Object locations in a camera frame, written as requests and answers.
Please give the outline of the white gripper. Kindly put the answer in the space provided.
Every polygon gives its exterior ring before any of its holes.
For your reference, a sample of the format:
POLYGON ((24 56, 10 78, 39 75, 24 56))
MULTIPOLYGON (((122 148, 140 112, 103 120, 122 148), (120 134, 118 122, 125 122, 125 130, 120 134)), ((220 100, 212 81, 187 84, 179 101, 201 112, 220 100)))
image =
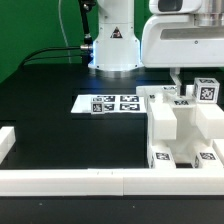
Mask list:
POLYGON ((180 94, 179 68, 224 67, 224 28, 197 27, 193 15, 154 15, 143 29, 141 60, 148 68, 171 68, 180 94))

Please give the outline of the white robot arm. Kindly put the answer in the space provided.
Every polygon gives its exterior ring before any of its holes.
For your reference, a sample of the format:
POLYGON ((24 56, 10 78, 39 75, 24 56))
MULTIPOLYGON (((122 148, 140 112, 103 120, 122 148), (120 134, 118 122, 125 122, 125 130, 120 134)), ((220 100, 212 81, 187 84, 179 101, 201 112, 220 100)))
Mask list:
POLYGON ((177 86, 182 68, 224 67, 224 0, 149 0, 152 16, 142 38, 134 34, 134 0, 81 0, 98 6, 99 34, 85 33, 88 67, 127 72, 168 68, 177 86))

